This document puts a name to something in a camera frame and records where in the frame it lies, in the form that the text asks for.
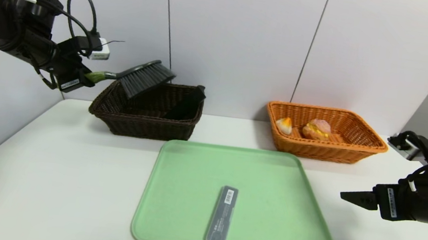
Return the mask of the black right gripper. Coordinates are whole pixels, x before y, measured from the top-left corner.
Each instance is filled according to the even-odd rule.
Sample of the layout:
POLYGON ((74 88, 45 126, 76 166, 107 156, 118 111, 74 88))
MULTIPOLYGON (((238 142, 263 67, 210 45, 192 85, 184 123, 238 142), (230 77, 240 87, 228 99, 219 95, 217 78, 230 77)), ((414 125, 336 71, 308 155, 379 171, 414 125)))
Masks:
POLYGON ((369 211, 379 207, 384 220, 415 220, 428 224, 428 182, 402 179, 397 184, 376 185, 373 190, 375 193, 340 192, 340 197, 369 211))

